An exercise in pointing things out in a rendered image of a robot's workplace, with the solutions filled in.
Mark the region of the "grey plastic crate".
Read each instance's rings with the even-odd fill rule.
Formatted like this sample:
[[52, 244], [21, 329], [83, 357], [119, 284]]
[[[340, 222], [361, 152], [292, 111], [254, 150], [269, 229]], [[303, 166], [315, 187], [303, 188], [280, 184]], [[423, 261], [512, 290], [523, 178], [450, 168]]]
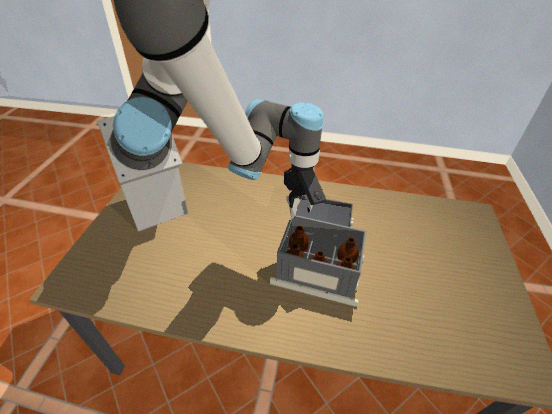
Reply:
[[[295, 232], [297, 226], [303, 226], [304, 233], [309, 238], [308, 253], [301, 251], [304, 257], [285, 253], [290, 249], [288, 248], [289, 237]], [[356, 270], [357, 264], [352, 264], [355, 270], [337, 266], [339, 262], [342, 262], [336, 259], [338, 249], [350, 237], [355, 239], [358, 252], [362, 238], [364, 240], [362, 252], [360, 249], [361, 259], [359, 255], [360, 266], [358, 261], [360, 271]], [[277, 251], [277, 278], [353, 298], [361, 274], [365, 238], [365, 230], [303, 217], [291, 225], [283, 235]], [[336, 249], [335, 246], [337, 246]], [[324, 252], [328, 263], [310, 259], [315, 256], [317, 251]]]

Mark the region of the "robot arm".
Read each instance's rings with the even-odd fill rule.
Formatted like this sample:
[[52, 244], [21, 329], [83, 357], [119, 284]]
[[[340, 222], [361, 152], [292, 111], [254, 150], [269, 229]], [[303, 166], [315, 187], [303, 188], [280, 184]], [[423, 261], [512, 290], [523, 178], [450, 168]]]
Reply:
[[290, 107], [254, 100], [244, 113], [207, 36], [209, 4], [210, 0], [114, 0], [123, 31], [144, 57], [143, 73], [114, 117], [114, 155], [131, 169], [158, 166], [189, 102], [228, 154], [228, 169], [234, 174], [257, 180], [276, 136], [289, 139], [291, 164], [313, 167], [319, 161], [322, 111], [309, 103]]

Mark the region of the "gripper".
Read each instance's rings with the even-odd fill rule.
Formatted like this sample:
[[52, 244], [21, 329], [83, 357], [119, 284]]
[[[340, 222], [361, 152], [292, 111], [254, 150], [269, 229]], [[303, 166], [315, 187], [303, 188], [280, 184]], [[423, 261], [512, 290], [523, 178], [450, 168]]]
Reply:
[[[311, 170], [314, 168], [313, 167], [309, 167], [309, 168], [300, 168], [300, 167], [297, 167], [293, 164], [291, 164], [291, 168], [289, 168], [289, 170], [286, 170], [284, 171], [284, 184], [286, 185], [286, 187], [291, 191], [289, 196], [286, 197], [286, 201], [289, 205], [289, 209], [290, 209], [290, 215], [291, 215], [291, 218], [293, 219], [295, 216], [296, 216], [296, 211], [297, 211], [297, 206], [298, 204], [300, 203], [300, 199], [298, 198], [298, 196], [302, 197], [304, 195], [304, 197], [306, 198], [306, 200], [308, 201], [308, 213], [310, 213], [311, 209], [312, 209], [312, 206], [309, 202], [309, 199], [306, 195], [306, 192], [303, 188], [303, 185], [300, 181], [300, 178], [297, 174], [298, 171], [308, 171], [308, 170]], [[296, 167], [293, 168], [293, 167]], [[297, 170], [299, 169], [299, 170]], [[287, 183], [287, 180], [288, 180], [288, 183]]]

